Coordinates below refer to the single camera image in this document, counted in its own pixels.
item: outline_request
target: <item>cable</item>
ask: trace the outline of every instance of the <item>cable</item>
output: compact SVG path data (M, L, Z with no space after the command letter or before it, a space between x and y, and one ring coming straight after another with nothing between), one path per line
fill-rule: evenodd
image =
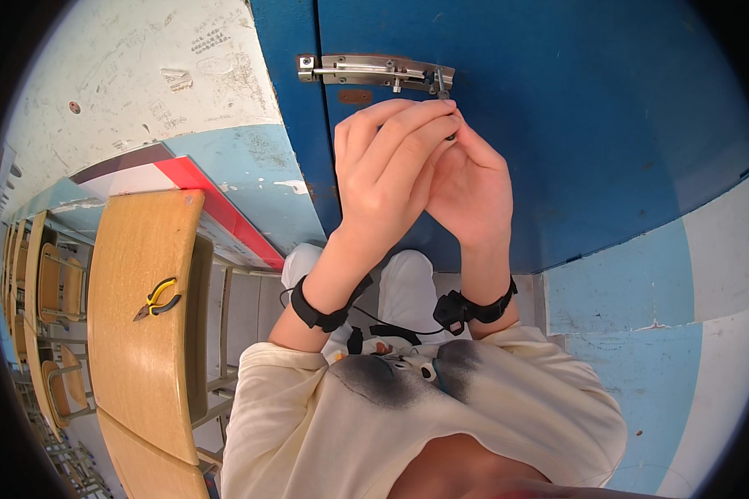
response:
M280 294L278 295L278 300L280 301L280 306L282 306L283 308L286 308L286 304L284 304L284 303L283 303L283 295L284 295L284 294L286 294L286 293L288 293L289 291L293 291L293 290L294 290L294 288L293 288L293 287L290 287L290 288L288 288L288 289L284 289L283 291L281 291L281 292L280 292ZM353 307L353 308L354 308L355 310L357 310L357 311L361 312L362 314L366 315L366 316L367 316L368 318L370 318L370 319L373 319L373 320L375 320L375 321L379 322L380 324L382 324L382 325L384 325L384 326L399 327L399 326L395 326L394 324L389 324L389 323L387 323L386 321L382 321L382 320L378 319L377 317L375 317L375 316L374 316L374 315L372 315L372 314L369 314L369 312L367 312L367 311L363 310L363 309L362 309L361 307L359 307L359 306L353 305L352 307ZM420 333L420 332L418 332L418 331L412 331L412 330L410 330L410 329L408 329L407 331L410 331L410 332L412 332L412 333L414 333L414 334L422 334L422 335L427 335L427 334L439 334L439 333L441 333L441 332L443 332L443 331L444 331L444 328L442 327L442 328L441 328L441 329L439 329L438 331L433 331L432 333Z

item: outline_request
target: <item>white pants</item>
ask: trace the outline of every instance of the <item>white pants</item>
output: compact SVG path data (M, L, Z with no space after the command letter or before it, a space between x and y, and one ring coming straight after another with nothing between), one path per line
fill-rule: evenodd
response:
M300 244L289 254L283 267L283 277L280 279L286 289L297 285L300 279L310 272L319 261L320 254L320 247L308 243ZM441 326L433 319L437 301L433 284L433 265L424 254L416 250L405 250L391 257L380 275L378 319L420 333L438 331ZM333 351L346 350L347 340L351 334L352 327L344 323L330 333L330 339L322 348L322 353L327 355ZM456 338L471 339L468 328L459 336L453 336L449 331L421 334L419 341L423 344L444 343Z

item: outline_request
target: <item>wrist strap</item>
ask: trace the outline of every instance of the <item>wrist strap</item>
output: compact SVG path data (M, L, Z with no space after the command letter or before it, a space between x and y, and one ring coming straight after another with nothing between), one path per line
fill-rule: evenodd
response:
M449 294L444 294L439 298L439 302L435 305L433 311L433 319L444 329L458 336L463 332L463 324L472 319L477 319L484 324L498 321L505 314L510 299L518 293L512 275L508 292L490 305L477 305L470 302L459 292L450 291Z
M308 327L319 326L322 328L322 331L326 333L331 333L344 324L344 321L347 320L347 316L350 314L352 304L374 282L371 275L366 274L360 284L358 284L355 290L352 291L352 295L347 301L347 305L344 305L344 308L341 308L332 314L322 314L320 311L317 311L312 307L305 299L305 294L303 294L303 281L305 281L305 277L307 276L303 276L303 278L300 279L300 282L294 286L294 292L291 293L291 308L294 309L297 316L300 317Z

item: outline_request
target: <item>white shirt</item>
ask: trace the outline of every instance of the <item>white shirt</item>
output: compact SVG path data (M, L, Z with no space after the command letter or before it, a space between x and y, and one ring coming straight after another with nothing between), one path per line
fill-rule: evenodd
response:
M591 366L536 327L332 365L258 343L240 359L222 497L386 497L429 440L450 434L590 487L608 482L627 442Z

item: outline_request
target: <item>floor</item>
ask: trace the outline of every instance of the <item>floor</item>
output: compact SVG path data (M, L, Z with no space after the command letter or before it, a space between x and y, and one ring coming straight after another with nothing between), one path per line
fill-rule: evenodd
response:
M376 314L378 310L378 292L380 272L372 272L374 285L360 298L357 305L362 309ZM544 307L544 286L538 276L515 275L514 279L519 289L516 299L519 305L521 322L537 325L542 331L546 330L546 312ZM452 289L460 289L460 274L434 274L433 281L436 292L440 296ZM208 297L208 378L219 374L219 329L222 302L223 269L214 265L211 273L211 287ZM239 357L248 346L256 342L266 341L272 326L280 317L283 306L280 304L280 293L284 291L280 284L280 277L258 277L233 274L230 311L228 316L228 364L238 365ZM361 327L368 334L368 327L374 320L359 311L350 313L350 323ZM85 323L71 324L67 330L58 328L55 334L70 338L86 338ZM75 353L82 352L82 346L75 346ZM209 405L216 405L222 399L209 394ZM98 473L111 487L114 497L125 497L117 474L111 465L108 450L100 434L97 415L79 417L73 420L65 433L70 440L82 442L95 456ZM194 431L195 444L208 450L222 448L220 426L217 421L208 422Z

